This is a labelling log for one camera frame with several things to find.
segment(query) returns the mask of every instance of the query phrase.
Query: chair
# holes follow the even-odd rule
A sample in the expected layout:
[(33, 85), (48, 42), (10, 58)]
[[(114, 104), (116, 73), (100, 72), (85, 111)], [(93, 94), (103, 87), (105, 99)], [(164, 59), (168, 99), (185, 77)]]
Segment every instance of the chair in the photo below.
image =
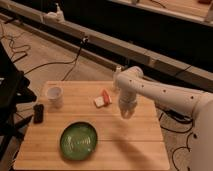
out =
[(32, 118), (29, 116), (18, 123), (14, 123), (13, 116), (16, 113), (16, 104), (36, 101), (35, 94), (28, 89), (30, 81), (24, 77), (24, 72), (19, 71), (11, 62), (7, 52), (0, 42), (0, 161), (14, 136), (23, 139), (24, 135), (19, 129), (28, 124)]

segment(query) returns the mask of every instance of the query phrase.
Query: black cable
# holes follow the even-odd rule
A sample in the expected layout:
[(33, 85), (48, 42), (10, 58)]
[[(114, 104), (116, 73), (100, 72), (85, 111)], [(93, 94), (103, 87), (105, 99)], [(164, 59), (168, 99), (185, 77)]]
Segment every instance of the black cable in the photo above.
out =
[(174, 167), (175, 167), (175, 169), (176, 169), (177, 171), (180, 171), (180, 170), (178, 169), (177, 165), (175, 164), (174, 155), (175, 155), (175, 153), (176, 153), (178, 150), (180, 150), (180, 149), (187, 149), (188, 152), (190, 152), (189, 148), (186, 147), (186, 146), (178, 147), (178, 148), (176, 148), (176, 149), (172, 152), (172, 163), (173, 163), (173, 165), (174, 165)]
[(186, 146), (178, 147), (178, 148), (176, 148), (176, 149), (172, 152), (172, 163), (173, 163), (173, 165), (174, 165), (174, 167), (175, 167), (175, 169), (176, 169), (177, 171), (180, 171), (180, 170), (178, 169), (177, 165), (175, 164), (174, 155), (175, 155), (175, 153), (176, 153), (178, 150), (180, 150), (180, 149), (187, 149), (188, 152), (190, 152), (191, 148), (189, 147), (189, 138), (190, 138), (191, 135), (194, 135), (194, 133), (191, 132), (189, 135), (187, 135), (187, 138), (186, 138)]
[(149, 0), (149, 1), (150, 1), (150, 2), (153, 2), (153, 3), (155, 3), (155, 4), (158, 4), (158, 5), (160, 5), (162, 8), (166, 9), (166, 6), (163, 5), (162, 3), (158, 2), (158, 1), (155, 1), (155, 0)]
[[(160, 117), (159, 117), (159, 121), (161, 121), (161, 119), (162, 119), (162, 117), (163, 117), (163, 115), (164, 114), (168, 114), (167, 112), (165, 112), (165, 111), (162, 111), (162, 113), (161, 113), (161, 115), (160, 115)], [(188, 133), (188, 132), (190, 132), (191, 130), (192, 130), (192, 128), (193, 128), (193, 120), (191, 120), (189, 123), (187, 123), (187, 124), (191, 124), (191, 126), (190, 126), (190, 128), (188, 128), (187, 130), (185, 130), (185, 131), (176, 131), (176, 130), (172, 130), (172, 129), (170, 129), (170, 128), (166, 128), (166, 127), (164, 127), (164, 126), (160, 126), (162, 129), (164, 129), (164, 130), (166, 130), (166, 131), (169, 131), (169, 132), (172, 132), (172, 133), (177, 133), (177, 134), (186, 134), (186, 133)]]
[(23, 116), (21, 116), (18, 112), (15, 113), (17, 116), (19, 116), (21, 119), (24, 119)]
[(80, 53), (81, 53), (81, 50), (82, 50), (83, 46), (84, 46), (87, 42), (88, 42), (88, 38), (84, 38), (84, 39), (81, 41), (80, 48), (79, 48), (78, 53), (77, 53), (76, 58), (75, 58), (75, 63), (74, 63), (74, 65), (73, 65), (73, 67), (70, 68), (70, 70), (65, 74), (64, 78), (63, 78), (61, 81), (65, 81), (66, 78), (68, 77), (68, 75), (69, 75), (69, 74), (73, 71), (73, 69), (76, 67), (77, 60), (78, 60), (78, 58), (79, 58), (79, 55), (80, 55)]
[(180, 124), (190, 124), (193, 122), (193, 119), (185, 116), (185, 115), (181, 115), (175, 111), (164, 111), (164, 113), (169, 116), (171, 119), (175, 120), (176, 122), (180, 123)]
[(172, 129), (169, 129), (169, 128), (166, 128), (166, 127), (163, 127), (162, 125), (160, 126), (162, 129), (166, 130), (166, 131), (169, 131), (169, 132), (172, 132), (172, 133), (176, 133), (176, 134), (186, 134), (188, 132), (190, 132), (193, 128), (193, 123), (191, 124), (190, 128), (185, 130), (185, 131), (176, 131), (176, 130), (172, 130)]
[(178, 75), (180, 75), (181, 73), (187, 71), (187, 70), (188, 70), (189, 68), (191, 68), (191, 67), (192, 67), (192, 65), (189, 65), (189, 66), (186, 67), (185, 69), (178, 71), (176, 74), (173, 75), (173, 77), (176, 78)]
[(29, 51), (31, 49), (31, 46), (30, 45), (15, 46), (15, 40), (20, 38), (26, 32), (22, 32), (18, 36), (5, 35), (5, 31), (4, 31), (4, 27), (3, 27), (2, 22), (1, 22), (1, 31), (2, 31), (2, 36), (0, 37), (0, 41), (2, 41), (2, 39), (9, 40), (9, 47), (10, 47), (12, 53), (13, 53), (10, 59), (12, 60), (13, 57), (17, 54), (23, 54), (22, 56), (17, 58), (15, 61), (13, 61), (13, 63), (15, 63), (15, 62), (23, 59), (24, 57), (26, 57), (27, 51)]
[(159, 121), (161, 121), (163, 115), (164, 115), (164, 112), (162, 112), (161, 115), (160, 115), (160, 117), (158, 118)]
[(25, 111), (28, 111), (28, 110), (33, 110), (33, 108), (32, 108), (32, 107), (30, 107), (30, 108), (26, 108), (26, 109), (18, 110), (18, 112), (20, 113), (20, 112), (25, 112)]
[(30, 69), (29, 71), (25, 72), (24, 75), (27, 75), (27, 74), (31, 73), (32, 71), (34, 71), (34, 70), (36, 70), (36, 69), (39, 69), (39, 68), (41, 68), (41, 67), (47, 66), (47, 65), (57, 65), (57, 64), (69, 65), (69, 64), (73, 64), (73, 63), (74, 63), (74, 66), (75, 66), (75, 65), (76, 65), (75, 63), (76, 63), (76, 61), (77, 61), (77, 59), (78, 59), (78, 57), (79, 57), (79, 54), (80, 54), (80, 52), (81, 52), (81, 49), (82, 49), (83, 45), (87, 43), (87, 41), (85, 41), (85, 42), (84, 42), (84, 40), (81, 41), (81, 45), (80, 45), (80, 48), (79, 48), (79, 50), (78, 50), (78, 53), (77, 53), (75, 59), (73, 59), (72, 61), (70, 61), (70, 62), (60, 62), (60, 61), (59, 61), (59, 62), (48, 62), (48, 63), (45, 63), (45, 64), (41, 64), (41, 65), (38, 65), (38, 66), (36, 66), (36, 67)]

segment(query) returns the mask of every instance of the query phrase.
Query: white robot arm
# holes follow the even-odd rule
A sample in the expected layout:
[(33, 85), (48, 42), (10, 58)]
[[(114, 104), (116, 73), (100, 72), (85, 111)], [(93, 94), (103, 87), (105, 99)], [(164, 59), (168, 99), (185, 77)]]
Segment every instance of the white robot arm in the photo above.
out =
[(119, 108), (123, 118), (131, 117), (137, 105), (136, 94), (141, 94), (196, 120), (194, 132), (198, 138), (189, 167), (191, 171), (213, 171), (212, 93), (144, 80), (139, 67), (118, 74), (116, 84), (121, 89)]

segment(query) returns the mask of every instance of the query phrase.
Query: green plate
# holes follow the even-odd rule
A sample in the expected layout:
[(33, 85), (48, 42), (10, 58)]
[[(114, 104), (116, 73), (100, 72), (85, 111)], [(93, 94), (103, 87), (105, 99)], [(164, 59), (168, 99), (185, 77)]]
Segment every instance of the green plate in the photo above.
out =
[(97, 144), (95, 128), (87, 122), (76, 122), (68, 126), (61, 135), (60, 149), (63, 156), (70, 160), (84, 160)]

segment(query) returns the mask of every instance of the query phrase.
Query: wooden table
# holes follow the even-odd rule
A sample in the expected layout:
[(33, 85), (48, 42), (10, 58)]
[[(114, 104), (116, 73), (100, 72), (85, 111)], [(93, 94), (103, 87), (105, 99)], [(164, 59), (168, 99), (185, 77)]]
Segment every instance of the wooden table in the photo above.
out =
[[(154, 103), (142, 96), (133, 117), (122, 119), (118, 93), (112, 82), (47, 82), (61, 86), (64, 106), (55, 109), (41, 96), (44, 122), (31, 123), (17, 156), (15, 170), (157, 170), (169, 169), (169, 161)], [(105, 89), (112, 98), (108, 107), (96, 108), (93, 99)], [(98, 133), (95, 152), (85, 161), (67, 161), (59, 149), (63, 130), (73, 122), (91, 123)]]
[[(184, 14), (191, 14), (205, 18), (209, 10), (209, 4), (201, 4), (198, 0), (155, 0), (156, 2), (164, 5), (168, 10), (181, 12)], [(153, 3), (150, 0), (141, 0), (141, 4), (152, 5), (161, 7), (157, 3)]]

